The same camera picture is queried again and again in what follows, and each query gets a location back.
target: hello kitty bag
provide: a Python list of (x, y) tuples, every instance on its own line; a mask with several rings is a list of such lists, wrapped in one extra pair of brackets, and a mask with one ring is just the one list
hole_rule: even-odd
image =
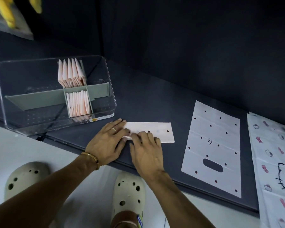
[(247, 114), (261, 227), (285, 228), (285, 126)]

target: hand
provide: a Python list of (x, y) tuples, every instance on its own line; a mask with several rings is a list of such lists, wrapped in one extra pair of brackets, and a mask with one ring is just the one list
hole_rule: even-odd
[(139, 132), (132, 134), (133, 143), (130, 143), (132, 162), (144, 180), (150, 180), (157, 173), (162, 173), (163, 150), (159, 138), (154, 138), (152, 133)]
[(123, 128), (125, 124), (126, 120), (122, 121), (121, 118), (107, 123), (87, 145), (85, 151), (98, 159), (99, 166), (106, 165), (119, 157), (127, 140), (122, 137), (129, 135), (130, 132)]

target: forearm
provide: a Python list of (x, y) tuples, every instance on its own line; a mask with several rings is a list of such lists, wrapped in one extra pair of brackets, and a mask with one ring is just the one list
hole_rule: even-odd
[(166, 172), (146, 180), (158, 199), (171, 228), (213, 228), (211, 222), (176, 187)]
[(0, 205), (0, 227), (47, 227), (68, 196), (97, 164), (80, 155), (63, 169)]

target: yellow object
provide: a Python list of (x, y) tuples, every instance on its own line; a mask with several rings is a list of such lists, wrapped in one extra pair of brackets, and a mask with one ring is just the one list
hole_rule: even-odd
[(41, 0), (29, 0), (29, 2), (37, 13), (42, 13)]
[(97, 169), (96, 170), (99, 170), (99, 161), (98, 161), (97, 157), (95, 157), (94, 155), (92, 155), (92, 154), (90, 154), (88, 152), (81, 152), (81, 154), (85, 154), (85, 155), (90, 156), (91, 158), (93, 158), (94, 161), (97, 163)]
[[(29, 2), (37, 13), (42, 13), (41, 0), (29, 0)], [(11, 29), (16, 28), (15, 17), (10, 6), (13, 3), (13, 0), (0, 0), (0, 14), (8, 24), (8, 27)]]

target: stack of folded bags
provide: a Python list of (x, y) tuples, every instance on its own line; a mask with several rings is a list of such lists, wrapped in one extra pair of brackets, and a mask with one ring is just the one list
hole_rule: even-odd
[(70, 117), (91, 114), (91, 107), (87, 91), (67, 93), (67, 106)]
[(86, 86), (87, 80), (82, 68), (75, 58), (75, 60), (68, 59), (68, 64), (65, 60), (58, 62), (58, 82), (63, 88), (72, 88), (78, 86)]

